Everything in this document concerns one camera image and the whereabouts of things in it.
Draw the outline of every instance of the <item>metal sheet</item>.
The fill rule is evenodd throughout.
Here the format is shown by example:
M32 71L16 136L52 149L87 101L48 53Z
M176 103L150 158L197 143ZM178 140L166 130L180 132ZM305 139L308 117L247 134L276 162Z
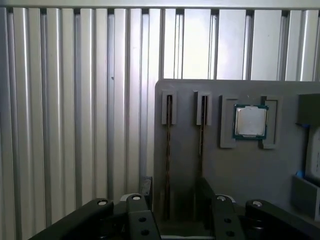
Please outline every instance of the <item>metal sheet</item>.
M46 227L40 10L30 8L30 92L35 232Z
M9 39L7 25L7 10L0 8L0 125L1 125L1 167L2 167L2 240L15 239L15 194L14 194L14 166L13 166L13 139L12 117L10 101L10 75L9 75Z
M299 57L299 37L301 32L302 11L291 11L289 14L288 45L285 66L285 80L297 80Z
M210 9L186 9L183 31L183 79L208 79Z
M95 10L96 37L95 53L95 197L107 197L107 36L108 20L106 9Z
M148 99L147 99L147 142L146 172L140 167L141 176L154 175L154 140L155 140L155 88L160 79L160 46L162 32L162 14L160 9L149 11L149 56L148 56Z
M37 7L110 7L110 8L159 8L159 7L194 7L194 8L248 8L248 9L320 9L318 0L4 0L2 5L7 6L37 6Z
M136 193L139 186L140 103L142 64L142 10L130 10L130 66L127 191Z
M76 209L74 11L62 9L64 214Z
M113 200L117 202L127 182L127 10L114 10L114 32Z
M95 195L94 10L81 9L81 186L82 204Z
M25 8L13 9L15 77L17 93L18 162L20 180L22 237L35 233L35 189L33 185L31 83L28 13Z
M254 12L251 80L277 80L280 10Z
M47 10L47 89L51 222L65 215L61 10Z
M245 10L220 10L217 79L242 79L245 26Z
M297 81L313 81L314 78L318 15L317 10L302 12Z

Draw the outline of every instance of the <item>corrugated metal wall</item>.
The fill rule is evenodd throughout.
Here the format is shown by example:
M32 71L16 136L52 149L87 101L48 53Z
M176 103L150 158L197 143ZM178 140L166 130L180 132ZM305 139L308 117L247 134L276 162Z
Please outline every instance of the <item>corrugated metal wall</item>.
M138 190L158 79L319 81L319 33L318 10L1 8L0 240Z

